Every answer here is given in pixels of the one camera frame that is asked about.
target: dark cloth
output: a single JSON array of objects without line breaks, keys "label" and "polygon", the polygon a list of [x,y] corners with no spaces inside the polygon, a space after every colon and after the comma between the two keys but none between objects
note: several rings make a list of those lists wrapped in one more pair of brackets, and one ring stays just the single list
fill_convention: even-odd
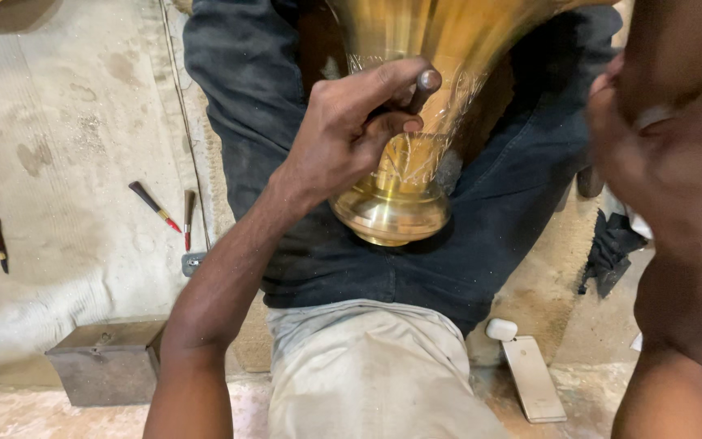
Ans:
[{"label": "dark cloth", "polygon": [[627,255],[646,247],[646,244],[647,239],[630,226],[630,218],[612,213],[606,221],[605,214],[598,209],[595,236],[581,277],[579,294],[587,294],[587,281],[590,277],[597,277],[598,295],[606,298],[630,266]]},{"label": "dark cloth", "polygon": [[[208,95],[222,139],[228,200],[239,219],[291,148],[306,105],[293,4],[195,0],[183,34],[186,68]],[[320,204],[278,244],[261,282],[274,308],[355,298],[434,309],[468,334],[530,251],[586,162],[583,108],[615,55],[609,6],[563,13],[512,49],[515,97],[450,196],[434,237],[401,248],[359,239]]]}]

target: hand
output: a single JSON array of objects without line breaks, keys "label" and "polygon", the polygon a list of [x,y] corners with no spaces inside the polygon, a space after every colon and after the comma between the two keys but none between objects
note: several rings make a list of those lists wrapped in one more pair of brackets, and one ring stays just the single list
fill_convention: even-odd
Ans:
[{"label": "hand", "polygon": [[621,59],[593,84],[588,105],[594,163],[620,200],[642,215],[658,249],[702,252],[702,96],[668,120],[631,128],[619,115]]},{"label": "hand", "polygon": [[287,188],[295,201],[312,209],[374,171],[392,137],[423,127],[421,117],[402,108],[416,77],[429,68],[421,57],[401,59],[317,82],[292,150],[271,185]]}]

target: man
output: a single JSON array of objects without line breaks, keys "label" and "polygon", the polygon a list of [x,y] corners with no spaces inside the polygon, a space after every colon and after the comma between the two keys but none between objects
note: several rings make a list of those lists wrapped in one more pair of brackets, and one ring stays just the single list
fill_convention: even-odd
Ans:
[{"label": "man", "polygon": [[[223,358],[260,285],[273,308],[271,437],[504,436],[467,383],[463,336],[486,317],[577,169],[587,140],[581,112],[595,68],[611,57],[613,15],[602,8],[561,15],[517,45],[514,102],[463,171],[453,222],[433,239],[386,249],[351,235],[325,200],[371,172],[389,138],[421,128],[419,116],[401,111],[368,116],[429,63],[405,59],[318,83],[303,111],[291,56],[296,31],[268,1],[206,0],[194,12],[187,65],[224,141],[238,223],[175,304],[146,437],[232,436]],[[565,29],[573,38],[560,35]],[[561,50],[534,56],[548,43]],[[658,177],[686,181],[692,196],[663,204],[661,185],[639,186],[650,183],[641,169],[652,157],[631,152],[653,149],[622,122],[611,84],[600,78],[591,105],[598,155],[614,190],[658,238],[637,304],[644,353],[616,431],[698,437],[702,326],[684,326],[702,319],[702,174],[676,177],[685,165],[678,154],[695,154],[702,108],[692,124],[679,120],[679,137],[646,140],[682,145]],[[665,148],[658,163],[670,153]],[[636,172],[620,172],[630,159]],[[674,299],[665,287],[682,294]],[[660,414],[655,403],[671,412]]]}]

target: finger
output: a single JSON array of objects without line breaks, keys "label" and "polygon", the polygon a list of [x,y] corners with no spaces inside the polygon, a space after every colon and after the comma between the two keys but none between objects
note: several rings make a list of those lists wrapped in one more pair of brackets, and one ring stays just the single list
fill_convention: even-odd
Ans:
[{"label": "finger", "polygon": [[370,70],[346,76],[349,90],[350,108],[359,108],[369,113],[378,105],[384,104],[404,88],[416,83],[416,77],[424,70],[434,68],[422,57],[399,59],[384,63]]},{"label": "finger", "polygon": [[422,127],[424,121],[418,115],[400,111],[378,115],[366,126],[364,134],[354,142],[354,153],[359,157],[362,166],[375,167],[386,143],[392,137],[404,132],[415,132]]}]

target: concrete floor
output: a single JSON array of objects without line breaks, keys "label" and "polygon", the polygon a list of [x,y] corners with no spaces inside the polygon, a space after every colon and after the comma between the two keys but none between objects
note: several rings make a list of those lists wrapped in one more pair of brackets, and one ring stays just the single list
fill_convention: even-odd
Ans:
[{"label": "concrete floor", "polygon": [[[568,422],[529,424],[516,400],[505,367],[475,368],[472,384],[512,438],[609,437],[634,363],[553,365],[551,376],[568,414]],[[269,374],[230,377],[235,437],[267,437]],[[147,405],[78,409],[61,389],[0,385],[0,437],[73,439],[141,437]]]}]

